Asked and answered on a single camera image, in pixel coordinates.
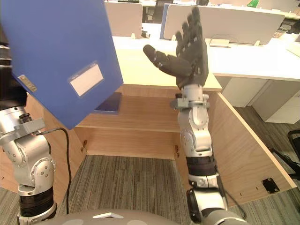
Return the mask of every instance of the white desk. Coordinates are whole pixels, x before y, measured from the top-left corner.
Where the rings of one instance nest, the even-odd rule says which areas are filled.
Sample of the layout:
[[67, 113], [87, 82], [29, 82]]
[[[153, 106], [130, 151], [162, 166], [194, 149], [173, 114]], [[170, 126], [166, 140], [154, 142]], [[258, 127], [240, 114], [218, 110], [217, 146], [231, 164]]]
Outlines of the white desk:
[[266, 122], [300, 119], [300, 57], [287, 50], [296, 35], [264, 46], [210, 47], [211, 68], [233, 105], [252, 105]]

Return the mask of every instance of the robotic hand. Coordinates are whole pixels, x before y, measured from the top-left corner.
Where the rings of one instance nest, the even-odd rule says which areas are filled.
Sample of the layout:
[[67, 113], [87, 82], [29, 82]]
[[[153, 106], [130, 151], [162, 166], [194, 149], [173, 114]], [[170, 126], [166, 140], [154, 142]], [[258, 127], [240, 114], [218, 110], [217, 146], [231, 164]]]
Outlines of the robotic hand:
[[176, 33], [176, 55], [166, 56], [146, 45], [144, 53], [161, 71], [175, 76], [181, 90], [171, 107], [179, 109], [180, 142], [187, 157], [189, 184], [187, 203], [194, 222], [204, 225], [246, 225], [245, 220], [227, 211], [227, 199], [213, 156], [208, 131], [209, 96], [203, 94], [208, 76], [206, 43], [202, 36], [199, 9], [195, 7]]
[[143, 49], [156, 67], [176, 77], [179, 89], [190, 84], [204, 86], [208, 76], [207, 48], [202, 37], [199, 9], [195, 7], [187, 20], [188, 24], [182, 25], [183, 36], [179, 31], [176, 33], [177, 57], [155, 51], [151, 45]]

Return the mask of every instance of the desk divider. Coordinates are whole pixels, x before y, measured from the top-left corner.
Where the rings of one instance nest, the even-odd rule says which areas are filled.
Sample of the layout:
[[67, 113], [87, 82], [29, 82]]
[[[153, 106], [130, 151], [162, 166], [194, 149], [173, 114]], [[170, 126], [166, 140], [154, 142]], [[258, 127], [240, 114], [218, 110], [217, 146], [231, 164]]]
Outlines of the desk divider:
[[[171, 39], [180, 30], [194, 6], [165, 4], [161, 36]], [[276, 13], [242, 9], [198, 6], [203, 27], [203, 38], [229, 39], [232, 43], [267, 44], [285, 16]]]
[[135, 34], [136, 38], [141, 37], [141, 3], [105, 2], [104, 5], [112, 36], [131, 37], [131, 34]]

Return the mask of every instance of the blue folder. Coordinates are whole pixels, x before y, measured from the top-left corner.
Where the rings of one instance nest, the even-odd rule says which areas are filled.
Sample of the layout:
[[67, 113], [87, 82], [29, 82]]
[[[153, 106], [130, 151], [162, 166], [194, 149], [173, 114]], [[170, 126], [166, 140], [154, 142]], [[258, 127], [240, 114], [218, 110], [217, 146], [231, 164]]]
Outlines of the blue folder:
[[123, 83], [103, 1], [2, 0], [13, 75], [72, 129]]

